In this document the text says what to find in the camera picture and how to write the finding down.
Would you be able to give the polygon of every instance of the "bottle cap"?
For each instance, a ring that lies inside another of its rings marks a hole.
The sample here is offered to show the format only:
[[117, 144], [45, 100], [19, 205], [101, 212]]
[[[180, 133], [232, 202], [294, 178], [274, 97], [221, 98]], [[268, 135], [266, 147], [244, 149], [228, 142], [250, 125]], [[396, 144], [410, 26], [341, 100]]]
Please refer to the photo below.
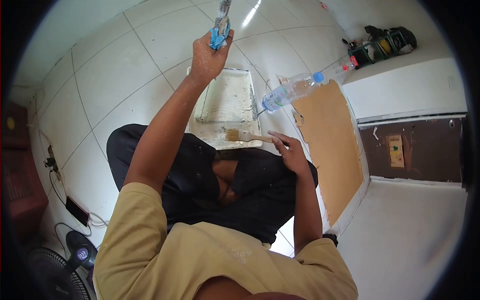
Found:
[[313, 79], [314, 79], [316, 82], [322, 82], [322, 81], [324, 80], [324, 75], [322, 74], [322, 72], [314, 73], [314, 74], [313, 74]]

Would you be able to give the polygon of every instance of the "man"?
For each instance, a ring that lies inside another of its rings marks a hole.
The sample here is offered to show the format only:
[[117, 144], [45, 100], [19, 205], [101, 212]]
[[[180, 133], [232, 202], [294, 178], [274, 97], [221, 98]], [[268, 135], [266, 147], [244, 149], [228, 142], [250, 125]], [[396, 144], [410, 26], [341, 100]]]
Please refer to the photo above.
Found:
[[[298, 140], [270, 132], [281, 156], [245, 149], [223, 160], [184, 134], [232, 39], [230, 30], [218, 51], [210, 33], [195, 40], [190, 74], [148, 127], [126, 125], [110, 136], [108, 161], [121, 191], [96, 257], [99, 299], [358, 296], [332, 240], [322, 238], [316, 170]], [[219, 206], [202, 208], [201, 200]], [[295, 259], [268, 250], [292, 215]]]

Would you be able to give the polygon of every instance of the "blue rag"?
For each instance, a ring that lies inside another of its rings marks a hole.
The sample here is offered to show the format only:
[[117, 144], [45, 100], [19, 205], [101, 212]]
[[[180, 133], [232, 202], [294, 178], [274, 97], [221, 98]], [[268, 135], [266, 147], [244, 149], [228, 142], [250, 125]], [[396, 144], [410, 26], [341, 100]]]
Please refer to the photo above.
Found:
[[211, 28], [210, 32], [212, 33], [210, 36], [210, 48], [213, 50], [220, 49], [221, 46], [225, 46], [227, 44], [227, 36], [230, 32], [230, 20], [227, 21], [227, 26], [225, 27], [225, 31], [223, 34], [218, 34], [218, 28]]

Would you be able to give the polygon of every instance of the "yellow t-shirt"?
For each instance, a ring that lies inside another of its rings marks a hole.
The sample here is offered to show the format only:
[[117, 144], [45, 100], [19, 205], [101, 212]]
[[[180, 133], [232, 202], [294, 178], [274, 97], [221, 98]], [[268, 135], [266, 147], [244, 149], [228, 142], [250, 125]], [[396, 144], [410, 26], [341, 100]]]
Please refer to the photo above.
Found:
[[205, 222], [177, 223], [167, 236], [160, 195], [142, 183], [122, 188], [95, 261], [98, 299], [192, 299], [216, 276], [231, 278], [252, 294], [358, 296], [330, 239], [309, 243], [293, 259], [245, 233]]

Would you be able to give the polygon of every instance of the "mobile phone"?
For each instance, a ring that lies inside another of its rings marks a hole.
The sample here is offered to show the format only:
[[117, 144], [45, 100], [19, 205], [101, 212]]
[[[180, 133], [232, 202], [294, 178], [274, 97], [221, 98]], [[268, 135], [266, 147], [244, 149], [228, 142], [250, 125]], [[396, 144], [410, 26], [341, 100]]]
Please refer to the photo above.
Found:
[[70, 196], [67, 196], [65, 207], [83, 226], [88, 226], [88, 212], [84, 211]]

